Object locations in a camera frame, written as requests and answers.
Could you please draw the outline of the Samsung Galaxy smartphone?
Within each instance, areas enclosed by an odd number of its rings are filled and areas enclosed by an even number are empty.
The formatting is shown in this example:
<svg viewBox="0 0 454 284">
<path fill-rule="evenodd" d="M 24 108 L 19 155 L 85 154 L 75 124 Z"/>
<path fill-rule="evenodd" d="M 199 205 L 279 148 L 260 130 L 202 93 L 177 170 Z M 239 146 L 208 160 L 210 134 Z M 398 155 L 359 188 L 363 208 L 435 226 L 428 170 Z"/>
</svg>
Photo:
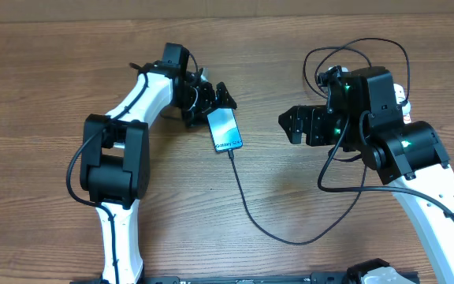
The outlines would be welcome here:
<svg viewBox="0 0 454 284">
<path fill-rule="evenodd" d="M 207 120 L 216 152 L 243 147 L 233 109 L 218 108 L 207 115 Z"/>
</svg>

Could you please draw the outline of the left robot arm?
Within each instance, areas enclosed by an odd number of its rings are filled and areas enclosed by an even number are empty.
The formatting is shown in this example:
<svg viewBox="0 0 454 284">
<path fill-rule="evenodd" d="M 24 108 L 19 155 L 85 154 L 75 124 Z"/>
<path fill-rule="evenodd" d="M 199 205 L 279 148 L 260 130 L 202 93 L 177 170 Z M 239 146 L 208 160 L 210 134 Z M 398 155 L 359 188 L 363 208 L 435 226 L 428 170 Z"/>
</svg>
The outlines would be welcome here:
<svg viewBox="0 0 454 284">
<path fill-rule="evenodd" d="M 141 283 L 144 263 L 138 245 L 139 202 L 150 180 L 152 124 L 167 107 L 180 109 L 187 127 L 203 125 L 216 110 L 237 104 L 224 83 L 212 85 L 186 47 L 167 43 L 162 58 L 133 63 L 136 85 L 106 114 L 90 114 L 83 142 L 65 175 L 69 195 L 93 207 L 102 226 L 104 268 L 97 283 Z"/>
</svg>

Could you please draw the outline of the cardboard wall panel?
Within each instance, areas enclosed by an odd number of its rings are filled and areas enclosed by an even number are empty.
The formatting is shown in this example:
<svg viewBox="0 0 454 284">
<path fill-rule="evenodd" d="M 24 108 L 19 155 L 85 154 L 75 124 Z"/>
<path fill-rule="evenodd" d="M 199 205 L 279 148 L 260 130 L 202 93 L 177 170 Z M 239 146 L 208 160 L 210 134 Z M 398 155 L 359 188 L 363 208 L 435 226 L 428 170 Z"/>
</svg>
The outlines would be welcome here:
<svg viewBox="0 0 454 284">
<path fill-rule="evenodd" d="M 454 0 L 0 0 L 0 23 L 454 13 Z"/>
</svg>

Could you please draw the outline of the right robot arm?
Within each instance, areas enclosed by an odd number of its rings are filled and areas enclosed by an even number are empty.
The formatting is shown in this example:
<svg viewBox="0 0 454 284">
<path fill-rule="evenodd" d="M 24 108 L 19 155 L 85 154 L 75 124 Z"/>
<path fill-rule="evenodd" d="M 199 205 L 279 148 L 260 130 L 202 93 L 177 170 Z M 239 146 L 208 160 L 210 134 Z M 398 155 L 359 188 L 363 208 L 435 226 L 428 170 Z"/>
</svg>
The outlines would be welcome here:
<svg viewBox="0 0 454 284">
<path fill-rule="evenodd" d="M 321 73 L 322 106 L 293 106 L 278 118 L 290 143 L 360 153 L 413 224 L 439 283 L 454 283 L 454 171 L 437 131 L 404 116 L 393 76 L 382 66 Z"/>
</svg>

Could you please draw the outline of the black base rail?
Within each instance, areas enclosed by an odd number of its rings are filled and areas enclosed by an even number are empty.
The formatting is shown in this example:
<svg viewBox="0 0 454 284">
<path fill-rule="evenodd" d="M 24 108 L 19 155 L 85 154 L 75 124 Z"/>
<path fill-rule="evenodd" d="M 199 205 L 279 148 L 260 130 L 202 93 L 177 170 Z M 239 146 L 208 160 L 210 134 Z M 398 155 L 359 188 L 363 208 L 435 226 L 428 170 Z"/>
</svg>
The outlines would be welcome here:
<svg viewBox="0 0 454 284">
<path fill-rule="evenodd" d="M 282 275 L 258 277 L 178 278 L 146 277 L 138 284 L 341 284 L 344 272 L 313 272 L 310 275 Z"/>
</svg>

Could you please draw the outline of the white power strip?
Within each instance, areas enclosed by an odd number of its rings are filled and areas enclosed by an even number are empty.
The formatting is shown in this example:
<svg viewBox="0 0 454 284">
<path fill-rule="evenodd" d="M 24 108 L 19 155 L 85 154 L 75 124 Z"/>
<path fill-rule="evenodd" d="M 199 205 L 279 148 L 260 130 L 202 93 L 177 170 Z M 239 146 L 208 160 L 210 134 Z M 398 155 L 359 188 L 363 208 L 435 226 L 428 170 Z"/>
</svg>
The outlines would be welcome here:
<svg viewBox="0 0 454 284">
<path fill-rule="evenodd" d="M 401 106 L 403 112 L 403 119 L 405 124 L 411 123 L 411 104 L 406 102 L 406 95 L 404 92 L 404 88 L 399 84 L 394 84 L 394 92 L 396 96 L 396 102 L 398 105 Z"/>
</svg>

